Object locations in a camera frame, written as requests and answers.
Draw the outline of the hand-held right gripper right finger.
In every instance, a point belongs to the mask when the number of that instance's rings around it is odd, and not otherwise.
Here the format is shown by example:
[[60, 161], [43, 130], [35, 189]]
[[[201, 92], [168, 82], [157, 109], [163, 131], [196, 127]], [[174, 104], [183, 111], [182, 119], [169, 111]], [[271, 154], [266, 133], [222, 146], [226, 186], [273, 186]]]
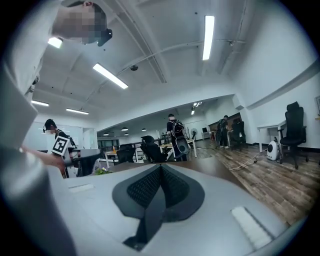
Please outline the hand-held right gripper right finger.
[[238, 185], [185, 167], [171, 168], [204, 190], [201, 207], [186, 220], [164, 223], [145, 256], [277, 256], [287, 226]]

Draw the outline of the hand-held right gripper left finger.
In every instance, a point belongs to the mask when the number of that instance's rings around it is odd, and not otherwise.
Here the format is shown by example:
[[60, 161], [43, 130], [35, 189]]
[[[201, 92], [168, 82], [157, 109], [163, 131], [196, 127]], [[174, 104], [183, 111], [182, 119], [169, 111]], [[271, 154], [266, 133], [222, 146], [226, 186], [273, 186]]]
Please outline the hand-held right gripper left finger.
[[148, 168], [66, 179], [58, 169], [48, 168], [52, 195], [72, 237], [75, 256], [161, 256], [157, 250], [136, 251], [123, 244], [135, 234], [139, 221], [124, 216], [112, 198], [119, 182]]

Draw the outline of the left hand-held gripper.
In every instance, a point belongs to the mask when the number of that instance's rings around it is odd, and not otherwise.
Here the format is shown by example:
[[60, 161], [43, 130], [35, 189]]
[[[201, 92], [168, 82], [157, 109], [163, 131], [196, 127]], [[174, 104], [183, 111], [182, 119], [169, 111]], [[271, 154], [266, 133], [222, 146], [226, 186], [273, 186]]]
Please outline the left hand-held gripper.
[[71, 140], [63, 136], [57, 136], [51, 152], [59, 165], [74, 165], [74, 161], [94, 164], [102, 154], [99, 148], [76, 149]]

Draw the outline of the person's left forearm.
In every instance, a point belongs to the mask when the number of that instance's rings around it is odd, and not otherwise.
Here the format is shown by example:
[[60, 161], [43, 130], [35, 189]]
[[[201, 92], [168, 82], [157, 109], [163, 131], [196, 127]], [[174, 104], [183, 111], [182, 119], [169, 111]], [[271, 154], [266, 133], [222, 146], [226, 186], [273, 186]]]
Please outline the person's left forearm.
[[23, 145], [20, 147], [20, 149], [23, 152], [31, 153], [31, 154], [35, 155], [36, 157], [40, 158], [45, 165], [57, 167], [60, 170], [61, 175], [62, 176], [65, 175], [66, 166], [65, 166], [65, 163], [60, 155], [40, 152], [37, 150], [29, 149]]

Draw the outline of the black metal railing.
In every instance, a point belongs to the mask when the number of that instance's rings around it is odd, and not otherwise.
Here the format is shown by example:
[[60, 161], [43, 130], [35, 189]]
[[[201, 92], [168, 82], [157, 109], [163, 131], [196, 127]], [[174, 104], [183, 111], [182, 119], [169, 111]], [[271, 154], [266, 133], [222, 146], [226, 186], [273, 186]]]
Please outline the black metal railing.
[[142, 163], [147, 159], [145, 153], [141, 150], [142, 142], [132, 142], [132, 143], [121, 143], [119, 139], [104, 139], [97, 142], [98, 148], [101, 149], [103, 158], [105, 159], [105, 152], [113, 151], [113, 146], [116, 147], [116, 151], [119, 150], [120, 145], [132, 144], [132, 147], [135, 149], [135, 154], [133, 155], [133, 161], [137, 163]]

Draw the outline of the wooden-top white-legged desk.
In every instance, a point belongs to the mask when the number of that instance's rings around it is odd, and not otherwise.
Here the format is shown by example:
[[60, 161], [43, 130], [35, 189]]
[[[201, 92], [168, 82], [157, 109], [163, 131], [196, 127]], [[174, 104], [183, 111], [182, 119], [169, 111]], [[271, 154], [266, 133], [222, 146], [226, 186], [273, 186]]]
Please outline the wooden-top white-legged desk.
[[[197, 148], [196, 148], [195, 140], [194, 139], [189, 139], [189, 140], [187, 140], [187, 143], [188, 143], [189, 149], [191, 149], [193, 151], [194, 157], [197, 158], [198, 156], [197, 156]], [[169, 149], [169, 155], [168, 156], [171, 156], [172, 154], [175, 156], [175, 152], [173, 150], [172, 143], [167, 143], [167, 144], [160, 145], [159, 148], [160, 148], [161, 152], [164, 152], [165, 149]]]
[[113, 164], [113, 166], [115, 166], [119, 162], [116, 150], [106, 151], [104, 153], [104, 156], [105, 156], [105, 160], [106, 160], [106, 164], [107, 164], [108, 169], [110, 168], [110, 164]]

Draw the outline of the black white-rimmed capsule backpack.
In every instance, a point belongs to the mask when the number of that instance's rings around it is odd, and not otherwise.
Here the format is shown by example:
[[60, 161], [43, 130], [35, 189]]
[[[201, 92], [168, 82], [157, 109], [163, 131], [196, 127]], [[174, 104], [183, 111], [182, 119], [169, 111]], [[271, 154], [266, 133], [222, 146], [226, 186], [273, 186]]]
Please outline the black white-rimmed capsule backpack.
[[176, 146], [178, 148], [179, 154], [176, 154], [174, 159], [181, 159], [183, 156], [189, 154], [189, 144], [188, 141], [184, 137], [180, 137], [176, 139]]

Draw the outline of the white capsule backpack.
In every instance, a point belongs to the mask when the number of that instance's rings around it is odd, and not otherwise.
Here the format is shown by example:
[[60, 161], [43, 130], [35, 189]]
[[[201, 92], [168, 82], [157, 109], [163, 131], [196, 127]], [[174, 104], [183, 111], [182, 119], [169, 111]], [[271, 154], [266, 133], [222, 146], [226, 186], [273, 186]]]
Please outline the white capsule backpack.
[[274, 140], [272, 140], [267, 147], [267, 154], [266, 157], [270, 161], [277, 161], [281, 159], [281, 152], [280, 152], [280, 145], [278, 142], [278, 139], [274, 137]]

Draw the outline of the white desk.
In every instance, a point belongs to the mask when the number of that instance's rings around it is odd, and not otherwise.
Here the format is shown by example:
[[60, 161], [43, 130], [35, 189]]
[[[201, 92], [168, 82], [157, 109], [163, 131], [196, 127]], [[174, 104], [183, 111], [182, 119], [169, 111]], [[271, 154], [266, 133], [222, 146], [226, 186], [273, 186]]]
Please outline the white desk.
[[281, 139], [281, 128], [283, 126], [286, 125], [286, 121], [285, 120], [282, 120], [280, 122], [273, 122], [273, 123], [268, 123], [268, 124], [260, 124], [258, 125], [256, 128], [258, 130], [258, 145], [259, 145], [259, 152], [262, 153], [263, 152], [263, 149], [262, 149], [262, 139], [261, 139], [261, 130], [263, 129], [275, 129], [277, 128], [277, 132], [278, 132], [278, 136], [277, 136], [277, 140], [278, 142], [280, 141]]

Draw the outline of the person's white shirt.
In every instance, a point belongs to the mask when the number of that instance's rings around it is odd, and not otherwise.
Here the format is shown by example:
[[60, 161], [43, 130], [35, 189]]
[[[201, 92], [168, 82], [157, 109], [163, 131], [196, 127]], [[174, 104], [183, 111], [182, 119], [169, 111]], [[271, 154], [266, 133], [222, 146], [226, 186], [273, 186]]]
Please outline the person's white shirt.
[[18, 25], [0, 61], [0, 89], [16, 87], [25, 97], [31, 93], [62, 2], [42, 0]]

